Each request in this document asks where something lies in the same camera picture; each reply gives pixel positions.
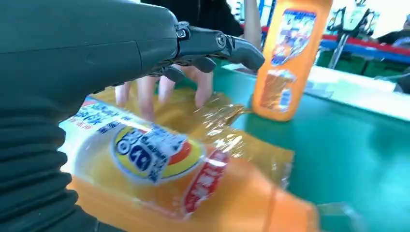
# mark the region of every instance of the orange liquid bottle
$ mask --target orange liquid bottle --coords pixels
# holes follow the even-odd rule
[[[316,208],[254,165],[92,98],[61,122],[77,204],[129,232],[316,232]]]
[[[290,120],[303,95],[322,39],[332,0],[278,0],[259,69],[253,110]]]

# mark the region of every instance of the robotic finger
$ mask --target robotic finger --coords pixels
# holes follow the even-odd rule
[[[173,82],[179,82],[185,78],[185,75],[181,70],[171,65],[162,67],[155,72],[151,72],[149,75],[153,77],[166,76]]]
[[[225,35],[217,30],[192,27],[187,22],[180,22],[176,25],[176,36],[178,43],[177,54],[163,65],[193,65],[199,70],[209,73],[216,67],[211,58],[242,63],[252,70],[259,69],[264,63],[262,53],[248,41]],[[161,73],[164,73],[164,71],[155,70],[149,75],[158,76]],[[180,74],[182,73],[173,70],[168,73],[170,75],[168,77],[171,80],[180,80]]]

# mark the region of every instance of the plastic wrap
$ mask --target plastic wrap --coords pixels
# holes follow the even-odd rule
[[[366,232],[363,218],[345,202],[316,206],[322,232]]]
[[[246,159],[94,98],[60,123],[86,212],[126,231],[316,231],[314,206]],[[288,220],[289,215],[297,221]]]
[[[136,90],[132,86],[130,101],[125,109],[139,115]],[[213,144],[228,152],[233,159],[245,159],[254,164],[276,184],[286,187],[292,168],[293,152],[265,142],[230,127],[234,120],[249,113],[242,105],[231,104],[223,94],[214,94],[201,109],[196,109],[194,90],[174,91],[167,104],[154,102],[156,123],[171,128],[205,144]],[[115,104],[114,88],[94,95],[104,102]]]

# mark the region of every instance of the green tabletop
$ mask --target green tabletop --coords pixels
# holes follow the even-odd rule
[[[251,106],[255,78],[215,70],[215,91]],[[346,202],[367,231],[410,231],[410,123],[304,95],[294,119],[243,115],[233,127],[295,151],[289,191],[315,204]]]

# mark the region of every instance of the robotic arm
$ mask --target robotic arm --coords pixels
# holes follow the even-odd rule
[[[58,123],[86,95],[146,74],[183,78],[171,64],[210,72],[210,58],[258,69],[248,42],[178,23],[130,0],[0,1],[0,231],[117,231],[75,206]]]

